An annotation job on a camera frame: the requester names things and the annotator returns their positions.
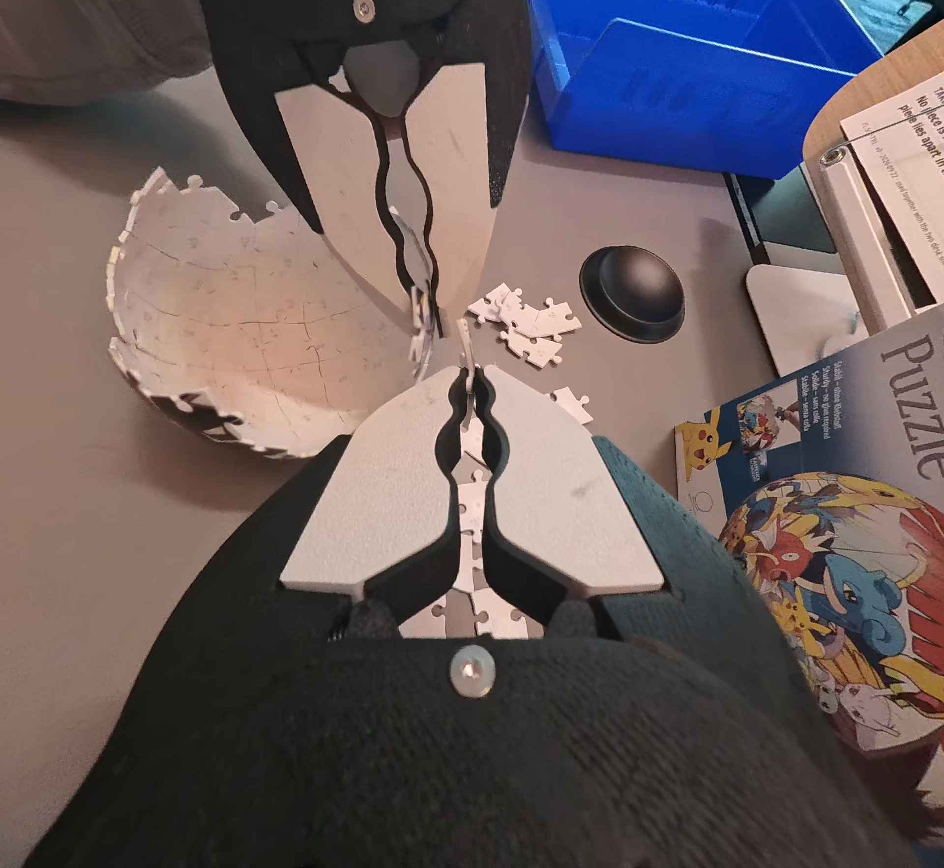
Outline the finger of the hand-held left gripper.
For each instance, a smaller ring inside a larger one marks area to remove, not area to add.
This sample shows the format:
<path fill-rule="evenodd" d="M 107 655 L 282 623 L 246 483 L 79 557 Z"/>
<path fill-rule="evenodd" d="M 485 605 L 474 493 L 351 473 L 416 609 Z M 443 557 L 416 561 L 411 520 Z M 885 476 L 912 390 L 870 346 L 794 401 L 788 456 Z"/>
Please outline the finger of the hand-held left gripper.
<path fill-rule="evenodd" d="M 491 242 L 485 70 L 444 65 L 405 112 L 408 157 L 429 193 L 424 230 L 437 277 L 442 334 L 472 302 Z"/>
<path fill-rule="evenodd" d="M 309 84 L 278 92 L 277 107 L 325 243 L 368 299 L 409 333 L 412 278 L 424 276 L 424 190 L 402 139 L 387 139 L 391 119 L 373 109 L 393 109 L 399 120 L 419 69 L 342 76 L 342 90 Z"/>

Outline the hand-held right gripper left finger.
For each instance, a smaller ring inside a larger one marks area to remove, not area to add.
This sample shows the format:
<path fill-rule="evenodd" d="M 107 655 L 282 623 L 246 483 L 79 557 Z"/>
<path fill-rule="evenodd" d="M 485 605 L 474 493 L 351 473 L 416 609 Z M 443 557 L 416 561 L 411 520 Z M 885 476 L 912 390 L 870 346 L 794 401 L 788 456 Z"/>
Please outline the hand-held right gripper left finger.
<path fill-rule="evenodd" d="M 461 555 L 458 488 L 469 372 L 448 367 L 354 432 L 280 575 L 292 590 L 377 600 L 398 624 L 445 596 Z"/>

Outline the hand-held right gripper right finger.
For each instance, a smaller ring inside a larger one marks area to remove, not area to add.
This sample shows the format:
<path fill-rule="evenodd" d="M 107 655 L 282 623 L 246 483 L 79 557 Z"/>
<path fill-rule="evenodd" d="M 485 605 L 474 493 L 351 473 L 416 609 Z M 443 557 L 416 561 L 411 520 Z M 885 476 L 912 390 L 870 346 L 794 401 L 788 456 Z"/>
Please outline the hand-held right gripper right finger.
<path fill-rule="evenodd" d="M 665 576 L 590 433 L 495 365 L 476 369 L 491 478 L 482 567 L 489 586 L 547 626 L 567 600 L 665 587 Z"/>

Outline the pile of puzzle pieces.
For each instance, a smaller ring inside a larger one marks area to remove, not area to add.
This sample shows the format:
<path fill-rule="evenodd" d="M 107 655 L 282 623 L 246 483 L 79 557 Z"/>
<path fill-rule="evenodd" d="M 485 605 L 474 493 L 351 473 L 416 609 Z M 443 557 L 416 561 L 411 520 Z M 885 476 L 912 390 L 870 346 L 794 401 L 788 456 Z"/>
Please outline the pile of puzzle pieces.
<path fill-rule="evenodd" d="M 562 337 L 581 327 L 567 303 L 545 300 L 534 308 L 522 300 L 521 289 L 505 284 L 467 308 L 477 325 L 501 326 L 499 339 L 516 357 L 537 369 L 561 363 Z M 406 637 L 499 634 L 505 638 L 528 638 L 527 620 L 491 590 L 484 578 L 481 541 L 484 528 L 485 492 L 491 476 L 484 457 L 484 428 L 473 405 L 460 428 L 462 455 L 458 469 L 460 559 L 449 593 L 431 607 L 400 626 Z"/>

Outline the cartoon print puzzle ball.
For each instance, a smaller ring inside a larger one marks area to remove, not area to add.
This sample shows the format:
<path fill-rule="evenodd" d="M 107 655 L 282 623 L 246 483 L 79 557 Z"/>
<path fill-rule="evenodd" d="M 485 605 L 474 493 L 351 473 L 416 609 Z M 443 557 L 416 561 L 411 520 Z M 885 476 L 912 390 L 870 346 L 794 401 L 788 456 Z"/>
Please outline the cartoon print puzzle ball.
<path fill-rule="evenodd" d="M 367 296 L 293 206 L 258 221 L 157 167 L 106 268 L 125 381 L 171 421 L 272 460 L 304 460 L 426 388 L 411 332 Z"/>

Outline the small white puzzle piece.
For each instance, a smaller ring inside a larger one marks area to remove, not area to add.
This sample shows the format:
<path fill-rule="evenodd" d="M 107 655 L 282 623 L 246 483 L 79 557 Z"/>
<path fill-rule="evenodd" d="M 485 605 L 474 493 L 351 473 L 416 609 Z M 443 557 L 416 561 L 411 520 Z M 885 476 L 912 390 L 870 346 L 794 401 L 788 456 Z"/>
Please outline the small white puzzle piece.
<path fill-rule="evenodd" d="M 476 380 L 477 363 L 467 319 L 465 317 L 457 319 L 456 328 L 462 347 L 464 366 L 466 367 L 466 416 L 462 425 L 462 430 L 466 433 L 473 419 L 476 417 L 474 384 Z"/>

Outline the black round ball stand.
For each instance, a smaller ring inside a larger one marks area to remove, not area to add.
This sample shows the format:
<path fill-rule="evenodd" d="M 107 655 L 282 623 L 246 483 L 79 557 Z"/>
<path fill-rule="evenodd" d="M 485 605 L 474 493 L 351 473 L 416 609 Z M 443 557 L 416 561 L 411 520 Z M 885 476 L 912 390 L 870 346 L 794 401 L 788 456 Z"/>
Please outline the black round ball stand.
<path fill-rule="evenodd" d="M 624 340 L 663 343 L 682 326 L 682 284 L 649 250 L 629 245 L 597 249 L 584 261 L 579 284 L 596 320 Z"/>

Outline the cartoon print puzzle box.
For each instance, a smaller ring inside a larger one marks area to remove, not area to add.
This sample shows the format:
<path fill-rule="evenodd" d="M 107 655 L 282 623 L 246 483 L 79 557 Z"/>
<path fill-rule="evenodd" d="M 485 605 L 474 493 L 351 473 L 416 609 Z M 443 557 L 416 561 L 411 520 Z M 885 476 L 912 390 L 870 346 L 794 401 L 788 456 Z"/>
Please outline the cartoon print puzzle box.
<path fill-rule="evenodd" d="M 679 502 L 767 604 L 921 865 L 942 866 L 942 307 L 678 424 L 675 450 Z"/>

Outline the blue plastic bin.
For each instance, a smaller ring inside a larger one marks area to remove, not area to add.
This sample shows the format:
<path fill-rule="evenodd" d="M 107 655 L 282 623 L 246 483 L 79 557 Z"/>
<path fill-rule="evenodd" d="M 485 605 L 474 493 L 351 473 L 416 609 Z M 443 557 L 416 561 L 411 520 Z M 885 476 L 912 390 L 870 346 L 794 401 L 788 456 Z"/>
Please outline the blue plastic bin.
<path fill-rule="evenodd" d="M 843 0 L 529 0 L 558 150 L 780 179 L 882 57 Z"/>

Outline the white rounded plate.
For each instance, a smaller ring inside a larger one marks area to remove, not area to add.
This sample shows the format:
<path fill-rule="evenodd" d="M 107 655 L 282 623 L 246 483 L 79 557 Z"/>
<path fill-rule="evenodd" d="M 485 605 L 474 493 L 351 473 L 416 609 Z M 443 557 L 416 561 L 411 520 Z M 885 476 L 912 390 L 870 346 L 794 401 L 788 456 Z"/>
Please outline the white rounded plate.
<path fill-rule="evenodd" d="M 746 287 L 779 377 L 867 340 L 844 274 L 757 264 Z"/>

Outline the wooden clipboard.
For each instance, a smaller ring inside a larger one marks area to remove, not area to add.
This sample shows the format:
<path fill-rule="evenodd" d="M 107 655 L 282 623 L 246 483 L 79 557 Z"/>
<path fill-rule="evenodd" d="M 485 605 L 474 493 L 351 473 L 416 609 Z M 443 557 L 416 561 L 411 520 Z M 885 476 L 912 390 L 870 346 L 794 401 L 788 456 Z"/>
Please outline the wooden clipboard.
<path fill-rule="evenodd" d="M 860 72 L 820 109 L 803 143 L 810 184 L 820 180 L 820 156 L 842 140 L 841 122 L 943 71 L 943 21 L 927 25 Z"/>

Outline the white instruction sheet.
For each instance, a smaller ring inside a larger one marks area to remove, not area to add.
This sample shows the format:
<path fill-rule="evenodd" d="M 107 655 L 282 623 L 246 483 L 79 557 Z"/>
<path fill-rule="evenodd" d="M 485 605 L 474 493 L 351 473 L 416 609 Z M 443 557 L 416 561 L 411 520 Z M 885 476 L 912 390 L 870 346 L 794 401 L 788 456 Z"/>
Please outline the white instruction sheet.
<path fill-rule="evenodd" d="M 943 75 L 854 113 L 808 166 L 870 333 L 942 304 Z"/>

